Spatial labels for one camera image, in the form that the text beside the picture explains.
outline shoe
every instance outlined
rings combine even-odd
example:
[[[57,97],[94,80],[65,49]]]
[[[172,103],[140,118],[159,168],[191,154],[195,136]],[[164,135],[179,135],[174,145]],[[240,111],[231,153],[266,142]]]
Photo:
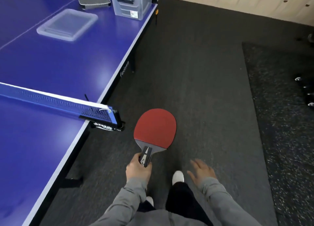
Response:
[[[154,207],[154,200],[150,196],[146,196],[146,200]]]
[[[184,176],[183,176],[182,171],[176,171],[176,172],[173,174],[173,177],[172,177],[172,185],[174,185],[174,184],[177,183],[177,182],[184,182]]]

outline paddle handle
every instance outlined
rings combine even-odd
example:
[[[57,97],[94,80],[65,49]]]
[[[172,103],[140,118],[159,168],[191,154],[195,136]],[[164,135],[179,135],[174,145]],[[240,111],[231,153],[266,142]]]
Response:
[[[139,163],[142,166],[147,167],[148,163],[150,162],[151,156],[152,156],[152,148],[149,146],[145,146],[143,148],[141,156],[139,157]]]

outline blue net mesh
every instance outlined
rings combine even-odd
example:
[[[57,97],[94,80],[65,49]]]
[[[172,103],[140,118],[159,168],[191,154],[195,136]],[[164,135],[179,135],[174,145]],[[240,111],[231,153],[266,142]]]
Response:
[[[91,117],[96,120],[117,124],[111,107],[111,112],[109,112],[106,109],[73,103],[71,101],[65,101],[3,84],[0,84],[0,95],[54,109],[59,109],[78,116]]]

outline plastic bin lid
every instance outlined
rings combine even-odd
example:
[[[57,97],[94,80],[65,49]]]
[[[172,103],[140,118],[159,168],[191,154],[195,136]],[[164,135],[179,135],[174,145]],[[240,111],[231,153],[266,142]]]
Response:
[[[37,33],[66,41],[74,41],[81,36],[98,16],[73,9],[65,9],[37,28]]]

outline black bin handle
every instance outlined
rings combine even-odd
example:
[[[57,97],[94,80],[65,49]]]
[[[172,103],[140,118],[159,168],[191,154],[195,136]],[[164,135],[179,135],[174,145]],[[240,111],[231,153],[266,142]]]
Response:
[[[134,0],[118,0],[118,2],[124,2],[128,4],[134,4]]]

